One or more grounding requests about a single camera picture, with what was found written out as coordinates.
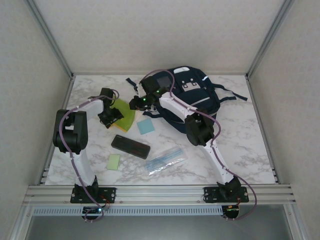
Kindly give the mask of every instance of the white marble table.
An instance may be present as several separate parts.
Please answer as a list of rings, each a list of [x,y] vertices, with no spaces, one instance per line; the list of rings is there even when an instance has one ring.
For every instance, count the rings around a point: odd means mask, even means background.
[[[89,96],[97,96],[101,88],[116,89],[120,98],[129,102],[135,95],[132,86],[125,79],[130,77],[138,82],[139,75],[90,75],[77,76],[68,103],[68,108],[77,106]],[[274,184],[275,179],[262,139],[254,107],[244,76],[209,76],[211,81],[222,84],[227,89],[248,97],[225,101],[217,114],[222,126],[221,135],[217,138],[219,150],[228,166],[250,184]],[[232,96],[221,89],[216,90],[219,98]],[[138,121],[148,118],[141,116]],[[155,131],[140,135],[134,123],[127,133],[116,127],[106,129],[94,117],[88,122],[88,158],[100,185],[200,185],[215,184],[216,176],[210,162],[201,150],[189,143],[187,137],[172,128],[164,119],[152,119]],[[188,159],[171,166],[162,172],[148,175],[145,160],[129,155],[111,147],[115,135],[151,146],[149,157],[174,146],[181,146]],[[118,170],[107,170],[109,154],[119,154]],[[47,175],[46,185],[73,185],[75,174],[70,159],[59,150],[55,150]]]

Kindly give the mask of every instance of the backpack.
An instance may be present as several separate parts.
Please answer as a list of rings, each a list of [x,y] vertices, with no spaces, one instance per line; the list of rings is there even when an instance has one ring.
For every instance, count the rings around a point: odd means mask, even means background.
[[[168,71],[174,75],[175,79],[172,93],[183,102],[196,107],[197,109],[204,108],[214,119],[217,117],[220,103],[227,100],[236,100],[237,98],[244,101],[248,100],[247,97],[236,94],[235,92],[226,89],[223,85],[212,83],[209,77],[200,69],[190,66],[180,66],[168,69]],[[155,73],[152,77],[157,80],[160,87],[168,87],[170,89],[173,81],[168,72],[160,71]],[[137,91],[137,85],[130,80],[130,78],[127,78],[126,81],[133,85],[134,90]],[[215,88],[232,92],[234,96],[227,96],[219,99],[215,92]],[[156,103],[154,106],[156,107],[158,114],[153,114],[147,110],[143,115],[149,116],[153,119],[164,118],[179,132],[183,134],[186,133],[184,121],[171,111],[161,107],[159,104]]]

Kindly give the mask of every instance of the blue sticky note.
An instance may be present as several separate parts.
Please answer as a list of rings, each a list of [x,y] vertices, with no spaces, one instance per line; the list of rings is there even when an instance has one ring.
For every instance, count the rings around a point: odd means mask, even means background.
[[[155,130],[155,127],[152,124],[150,118],[148,118],[146,120],[143,120],[143,121],[139,121],[136,124],[138,125],[138,128],[139,128],[139,131],[140,131],[141,135],[150,133],[150,132]]]

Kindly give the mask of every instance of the green sticky note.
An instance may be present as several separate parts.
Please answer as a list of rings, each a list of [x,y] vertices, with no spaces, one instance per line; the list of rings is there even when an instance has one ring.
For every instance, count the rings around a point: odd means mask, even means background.
[[[120,155],[110,154],[106,169],[108,169],[108,170],[118,170],[119,161],[120,161]]]

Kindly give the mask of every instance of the white wall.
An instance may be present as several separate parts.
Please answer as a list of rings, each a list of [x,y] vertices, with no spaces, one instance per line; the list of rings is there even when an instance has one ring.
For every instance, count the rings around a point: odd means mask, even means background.
[[[22,0],[0,1],[0,239],[37,181],[68,78]]]
[[[320,1],[296,0],[251,84],[280,174],[320,239]]]
[[[284,0],[35,0],[74,73],[246,73]]]

